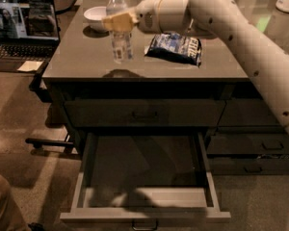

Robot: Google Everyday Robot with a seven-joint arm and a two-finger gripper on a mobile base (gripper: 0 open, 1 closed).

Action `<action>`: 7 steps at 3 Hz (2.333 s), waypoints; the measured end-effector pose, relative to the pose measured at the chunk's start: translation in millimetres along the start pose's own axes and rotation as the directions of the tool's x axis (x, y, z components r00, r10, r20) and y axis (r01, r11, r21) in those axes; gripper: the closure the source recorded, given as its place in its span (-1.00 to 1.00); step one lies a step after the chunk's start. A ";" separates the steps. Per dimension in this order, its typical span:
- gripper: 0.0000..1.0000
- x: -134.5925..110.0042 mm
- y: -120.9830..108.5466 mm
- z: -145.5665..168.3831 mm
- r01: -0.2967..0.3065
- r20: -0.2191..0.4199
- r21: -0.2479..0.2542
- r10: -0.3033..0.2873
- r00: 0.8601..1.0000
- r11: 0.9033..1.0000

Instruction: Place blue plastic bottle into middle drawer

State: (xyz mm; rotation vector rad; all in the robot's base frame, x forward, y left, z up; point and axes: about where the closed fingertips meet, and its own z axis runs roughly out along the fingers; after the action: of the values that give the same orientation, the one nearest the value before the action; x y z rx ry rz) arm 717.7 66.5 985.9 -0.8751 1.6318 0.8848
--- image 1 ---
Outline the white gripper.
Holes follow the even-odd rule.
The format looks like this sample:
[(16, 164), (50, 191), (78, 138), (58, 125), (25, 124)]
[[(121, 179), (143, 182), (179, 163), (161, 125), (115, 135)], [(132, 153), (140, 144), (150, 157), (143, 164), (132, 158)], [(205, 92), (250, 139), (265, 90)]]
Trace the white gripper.
[(102, 24), (113, 32), (131, 32), (138, 24), (138, 29), (148, 34), (182, 33), (192, 21), (188, 4), (189, 0), (143, 0), (136, 6), (136, 14), (110, 14), (102, 18)]

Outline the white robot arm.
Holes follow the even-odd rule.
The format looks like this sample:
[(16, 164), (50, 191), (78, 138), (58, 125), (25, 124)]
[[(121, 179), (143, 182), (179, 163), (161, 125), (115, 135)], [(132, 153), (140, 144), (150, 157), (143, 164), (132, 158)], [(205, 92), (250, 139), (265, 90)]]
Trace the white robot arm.
[(143, 33), (192, 29), (230, 50), (289, 135), (289, 55), (243, 16), (234, 0), (143, 0), (102, 19), (109, 31)]

